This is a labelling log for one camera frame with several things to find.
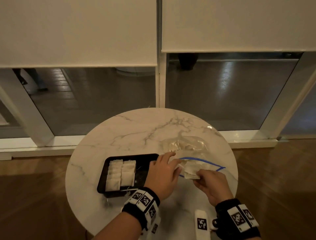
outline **marble tabletop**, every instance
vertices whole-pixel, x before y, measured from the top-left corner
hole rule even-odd
[[[96,235],[117,214],[128,196],[107,199],[97,192],[106,158],[120,155],[163,154],[160,142],[168,138],[197,136],[209,145],[213,162],[221,170],[236,194],[238,170],[235,156],[222,135],[204,120],[191,114],[166,108],[144,108],[116,115],[91,130],[78,144],[68,163],[66,194],[79,222]],[[155,239],[195,239],[194,211],[201,209],[209,218],[216,212],[205,194],[192,180],[179,177],[173,194],[160,207],[161,223]]]

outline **hand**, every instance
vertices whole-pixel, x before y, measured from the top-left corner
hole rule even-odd
[[[157,161],[151,161],[149,164],[148,175],[144,187],[148,187],[162,201],[169,197],[173,192],[181,173],[181,168],[176,166],[181,163],[180,159],[173,159],[168,163],[169,158],[174,156],[175,152],[169,152],[160,155]]]
[[[234,198],[223,173],[200,169],[197,175],[201,179],[193,180],[194,185],[206,194],[214,207],[222,201]]]

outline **black vase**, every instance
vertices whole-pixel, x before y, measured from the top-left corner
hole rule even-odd
[[[182,70],[192,70],[198,60],[198,53],[178,53]]]

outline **roller blind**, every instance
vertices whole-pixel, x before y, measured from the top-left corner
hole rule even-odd
[[[155,66],[154,0],[10,0],[0,67]]]
[[[163,52],[315,51],[316,1],[168,0]]]

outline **glass window pane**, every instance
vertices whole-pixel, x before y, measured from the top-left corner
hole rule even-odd
[[[28,135],[0,100],[0,138],[17,137],[28,137]]]
[[[316,85],[282,130],[287,135],[316,134]]]
[[[286,53],[171,54],[166,107],[191,113],[217,130],[260,129],[300,55]]]
[[[38,79],[21,71],[24,87],[55,136],[85,135],[116,114],[155,107],[154,67],[36,71]]]

